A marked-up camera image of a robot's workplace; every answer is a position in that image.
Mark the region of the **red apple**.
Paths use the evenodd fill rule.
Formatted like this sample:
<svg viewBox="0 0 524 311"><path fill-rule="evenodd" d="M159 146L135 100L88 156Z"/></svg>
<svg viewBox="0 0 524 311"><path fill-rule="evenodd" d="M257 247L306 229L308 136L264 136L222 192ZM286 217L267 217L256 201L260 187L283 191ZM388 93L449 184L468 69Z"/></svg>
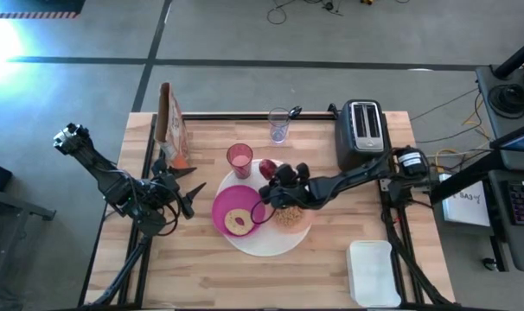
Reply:
<svg viewBox="0 0 524 311"><path fill-rule="evenodd" d="M267 181L272 179L277 167L277 164L270 159L263 159L259 162L259 172Z"/></svg>

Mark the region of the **grey metal cart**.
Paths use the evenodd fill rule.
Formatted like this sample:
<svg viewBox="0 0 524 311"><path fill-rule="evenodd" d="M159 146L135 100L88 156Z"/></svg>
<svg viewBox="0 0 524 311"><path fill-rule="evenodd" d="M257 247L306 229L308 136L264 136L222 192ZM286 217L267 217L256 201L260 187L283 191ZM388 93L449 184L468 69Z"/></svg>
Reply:
<svg viewBox="0 0 524 311"><path fill-rule="evenodd" d="M51 221L56 211L0 192L0 292L10 260L24 235L27 221L32 215Z"/></svg>

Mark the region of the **red translucent tumbler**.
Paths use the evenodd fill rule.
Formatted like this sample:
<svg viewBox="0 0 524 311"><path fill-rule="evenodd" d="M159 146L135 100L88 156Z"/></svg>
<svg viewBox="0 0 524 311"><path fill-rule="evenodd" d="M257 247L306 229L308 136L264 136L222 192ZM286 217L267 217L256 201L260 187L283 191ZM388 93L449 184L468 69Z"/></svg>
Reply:
<svg viewBox="0 0 524 311"><path fill-rule="evenodd" d="M252 149L244 143L236 143L227 150L227 161L239 179L246 179L250 176L252 159Z"/></svg>

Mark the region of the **clear drinking glass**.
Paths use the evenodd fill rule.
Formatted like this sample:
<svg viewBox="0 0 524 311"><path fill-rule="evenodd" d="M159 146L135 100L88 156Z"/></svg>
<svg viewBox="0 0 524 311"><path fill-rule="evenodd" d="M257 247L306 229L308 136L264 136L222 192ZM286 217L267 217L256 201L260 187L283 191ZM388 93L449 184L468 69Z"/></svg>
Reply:
<svg viewBox="0 0 524 311"><path fill-rule="evenodd" d="M289 112L285 108L274 108L269 111L270 138L274 143L283 143L289 129Z"/></svg>

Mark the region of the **peach plastic bowl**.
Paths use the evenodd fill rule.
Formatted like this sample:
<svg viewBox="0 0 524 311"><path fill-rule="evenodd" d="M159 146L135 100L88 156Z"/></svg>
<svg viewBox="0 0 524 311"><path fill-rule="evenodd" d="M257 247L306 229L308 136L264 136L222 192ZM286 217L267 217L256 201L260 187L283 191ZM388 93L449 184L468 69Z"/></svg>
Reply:
<svg viewBox="0 0 524 311"><path fill-rule="evenodd" d="M299 233L299 232L302 232L304 230L306 230L307 228L309 228L314 220L314 218L316 217L316 212L315 211L312 211L312 210L308 210L308 209L302 209L303 212L304 212L304 218L302 220L301 223L299 223L298 225L292 227L292 228L283 228L281 226L278 226L274 223L273 221L273 216L272 218L270 219L269 223L275 227L278 231L282 232L282 233L286 233L286 234L294 234L294 233Z"/></svg>

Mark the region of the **magenta plastic plate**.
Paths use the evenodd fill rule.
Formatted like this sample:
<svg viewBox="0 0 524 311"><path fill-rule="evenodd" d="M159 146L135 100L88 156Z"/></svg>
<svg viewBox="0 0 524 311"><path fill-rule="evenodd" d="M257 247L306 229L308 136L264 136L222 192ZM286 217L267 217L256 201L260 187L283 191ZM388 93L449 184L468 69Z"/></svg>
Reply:
<svg viewBox="0 0 524 311"><path fill-rule="evenodd" d="M250 212L254 229L245 236L235 236L224 225L227 212L233 209L245 209ZM257 191L248 186L232 186L220 192L212 206L212 220L214 227L223 235L232 238L243 238L252 235L265 219L265 206L261 202Z"/></svg>

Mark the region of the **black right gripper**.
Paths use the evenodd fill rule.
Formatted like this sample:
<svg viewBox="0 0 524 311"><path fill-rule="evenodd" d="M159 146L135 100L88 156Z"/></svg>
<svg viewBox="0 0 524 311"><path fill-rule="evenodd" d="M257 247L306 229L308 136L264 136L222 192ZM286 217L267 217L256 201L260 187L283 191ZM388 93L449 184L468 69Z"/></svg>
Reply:
<svg viewBox="0 0 524 311"><path fill-rule="evenodd" d="M301 162L295 168L290 164L277 167L269 185L259 189L261 201L276 209L285 209L297 206L302 209L317 210L319 205L310 192L310 171L308 166Z"/></svg>

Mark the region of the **orange pumpkin cereal box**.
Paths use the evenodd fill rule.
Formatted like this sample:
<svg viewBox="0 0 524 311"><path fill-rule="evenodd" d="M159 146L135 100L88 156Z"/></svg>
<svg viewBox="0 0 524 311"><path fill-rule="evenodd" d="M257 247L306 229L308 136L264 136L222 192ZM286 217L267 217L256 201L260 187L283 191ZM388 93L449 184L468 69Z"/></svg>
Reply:
<svg viewBox="0 0 524 311"><path fill-rule="evenodd" d="M172 167L190 167L188 132L169 82L162 83L159 89L155 141Z"/></svg>

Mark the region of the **cereal pile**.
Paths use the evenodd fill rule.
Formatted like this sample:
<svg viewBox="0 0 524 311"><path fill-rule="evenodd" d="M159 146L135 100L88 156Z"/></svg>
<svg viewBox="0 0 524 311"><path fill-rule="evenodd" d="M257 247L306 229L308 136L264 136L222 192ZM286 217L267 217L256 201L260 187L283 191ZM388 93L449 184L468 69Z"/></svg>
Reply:
<svg viewBox="0 0 524 311"><path fill-rule="evenodd" d="M285 209L278 209L273 216L273 221L276 225L283 228L292 228L302 222L304 212L299 207L288 207Z"/></svg>

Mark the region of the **white round woven placemat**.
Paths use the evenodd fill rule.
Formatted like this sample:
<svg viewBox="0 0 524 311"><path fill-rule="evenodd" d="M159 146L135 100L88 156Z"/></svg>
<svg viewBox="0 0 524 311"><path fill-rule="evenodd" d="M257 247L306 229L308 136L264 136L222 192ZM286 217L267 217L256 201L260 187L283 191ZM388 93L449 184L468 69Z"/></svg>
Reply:
<svg viewBox="0 0 524 311"><path fill-rule="evenodd" d="M237 178L234 172L228 173L223 178L216 196L224 189L232 186L248 186L258 192L267 183L267 180L259 172L259 162L259 159L252 161L251 174L246 179ZM273 208L264 206L265 219L260 223L259 229L252 235L243 238L232 238L222 235L238 250L256 257L273 257L284 254L294 249L307 237L311 226L302 232L294 234L278 231L269 223L275 213Z"/></svg>

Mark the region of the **grey desk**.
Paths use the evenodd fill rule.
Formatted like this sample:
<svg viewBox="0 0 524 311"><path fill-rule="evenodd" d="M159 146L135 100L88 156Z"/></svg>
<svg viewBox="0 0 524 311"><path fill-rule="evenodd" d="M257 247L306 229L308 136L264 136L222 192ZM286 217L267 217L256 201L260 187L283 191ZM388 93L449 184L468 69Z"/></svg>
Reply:
<svg viewBox="0 0 524 311"><path fill-rule="evenodd" d="M493 141L524 126L524 68L512 73L495 67L479 67L477 83L483 95ZM524 271L524 225L515 225L508 214L508 189L511 181L524 181L524 171L506 169L500 152L492 149L488 184L495 197L495 234L508 245L516 269Z"/></svg>

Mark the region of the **white plastic container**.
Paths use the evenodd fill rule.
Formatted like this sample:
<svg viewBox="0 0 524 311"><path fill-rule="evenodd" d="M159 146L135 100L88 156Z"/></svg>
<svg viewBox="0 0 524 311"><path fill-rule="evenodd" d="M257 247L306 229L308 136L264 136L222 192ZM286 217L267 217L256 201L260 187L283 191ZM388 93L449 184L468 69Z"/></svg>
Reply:
<svg viewBox="0 0 524 311"><path fill-rule="evenodd" d="M392 246L385 240L353 241L346 250L349 293L364 308L396 308Z"/></svg>

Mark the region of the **black metal table frame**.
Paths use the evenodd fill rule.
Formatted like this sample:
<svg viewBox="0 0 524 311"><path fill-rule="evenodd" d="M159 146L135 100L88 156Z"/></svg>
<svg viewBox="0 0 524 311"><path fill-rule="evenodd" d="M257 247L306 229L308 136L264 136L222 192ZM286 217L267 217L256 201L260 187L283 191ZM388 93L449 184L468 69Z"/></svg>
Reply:
<svg viewBox="0 0 524 311"><path fill-rule="evenodd" d="M159 148L150 146L154 113L130 113L119 166L144 175ZM183 113L197 170L179 179L185 191L206 182L195 198L195 217L180 220L168 237L154 238L146 261L137 263L122 297L105 310L359 308L349 296L346 249L353 240L385 240L381 187L377 181L339 195L319 213L304 240L275 257L254 257L233 247L212 225L211 209L221 180L231 173L226 152L246 143L256 157L307 162L312 176L335 175L333 115L304 112L290 125L284 144L272 144L267 112ZM455 301L433 210L409 206L395 225L430 282ZM129 219L112 215L98 235L96 256L85 283L85 303L95 301L121 269L137 238Z"/></svg>

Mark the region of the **bagel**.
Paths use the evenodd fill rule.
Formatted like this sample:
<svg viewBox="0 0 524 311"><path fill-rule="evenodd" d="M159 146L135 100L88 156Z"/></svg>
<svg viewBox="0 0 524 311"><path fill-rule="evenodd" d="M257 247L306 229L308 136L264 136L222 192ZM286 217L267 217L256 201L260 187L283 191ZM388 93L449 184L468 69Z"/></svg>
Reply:
<svg viewBox="0 0 524 311"><path fill-rule="evenodd" d="M250 212L245 209L233 209L227 212L224 225L229 232L240 237L249 234L255 226Z"/></svg>

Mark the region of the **spoon with teal handle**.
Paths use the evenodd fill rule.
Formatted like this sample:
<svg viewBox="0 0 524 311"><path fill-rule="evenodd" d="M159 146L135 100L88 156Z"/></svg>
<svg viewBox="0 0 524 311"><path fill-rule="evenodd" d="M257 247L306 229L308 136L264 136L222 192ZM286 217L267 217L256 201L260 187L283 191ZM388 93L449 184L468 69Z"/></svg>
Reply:
<svg viewBox="0 0 524 311"><path fill-rule="evenodd" d="M303 110L303 108L301 106L295 106L295 107L291 108L287 112L287 116L286 116L286 119L285 119L284 126L288 127L292 120L294 120L294 119L299 117L299 115L301 114L302 110Z"/></svg>

